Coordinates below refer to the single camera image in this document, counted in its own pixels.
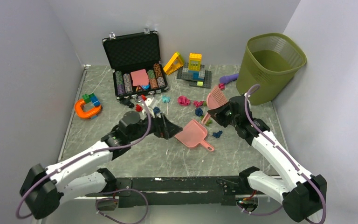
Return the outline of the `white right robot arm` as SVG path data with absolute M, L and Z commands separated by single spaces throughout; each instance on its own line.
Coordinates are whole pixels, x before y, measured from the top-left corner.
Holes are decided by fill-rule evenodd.
M 222 127 L 231 125 L 238 136 L 256 149 L 281 177 L 277 180 L 257 167 L 250 167 L 238 175 L 237 186 L 244 194 L 260 191 L 281 204 L 295 222 L 310 221 L 309 217 L 322 211 L 320 223 L 327 215 L 327 181 L 301 166 L 279 143 L 270 127 L 254 118 L 245 96 L 232 97 L 221 106 L 208 110 L 208 115 Z

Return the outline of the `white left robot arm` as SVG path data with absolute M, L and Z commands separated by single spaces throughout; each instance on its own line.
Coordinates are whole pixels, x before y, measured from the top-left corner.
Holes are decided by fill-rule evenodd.
M 153 134 L 166 140 L 182 131 L 160 113 L 142 119 L 137 112 L 127 112 L 112 130 L 88 149 L 53 165 L 32 166 L 19 194 L 35 219 L 52 214 L 61 204 L 90 193 L 111 195 L 117 189 L 117 180 L 106 168 L 90 175 L 85 173 L 123 155 L 146 136 Z

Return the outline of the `pink hand brush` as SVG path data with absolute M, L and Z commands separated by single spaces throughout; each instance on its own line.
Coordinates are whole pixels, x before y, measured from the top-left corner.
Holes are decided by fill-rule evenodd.
M 207 101 L 208 110 L 221 107 L 224 104 L 228 103 L 227 98 L 224 96 L 223 92 L 219 89 L 218 86 L 213 87 L 211 92 L 208 94 L 206 101 Z M 208 119 L 212 119 L 212 118 L 208 114 L 208 112 L 206 112 L 204 118 L 201 121 L 205 121 Z

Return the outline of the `pink dustpan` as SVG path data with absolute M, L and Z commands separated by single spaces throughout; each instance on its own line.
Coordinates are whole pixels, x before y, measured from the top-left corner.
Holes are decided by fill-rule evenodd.
M 198 145 L 202 145 L 209 152 L 213 152 L 214 147 L 206 141 L 207 135 L 207 129 L 198 121 L 192 119 L 183 127 L 181 132 L 175 135 L 175 138 L 188 148 L 196 148 Z

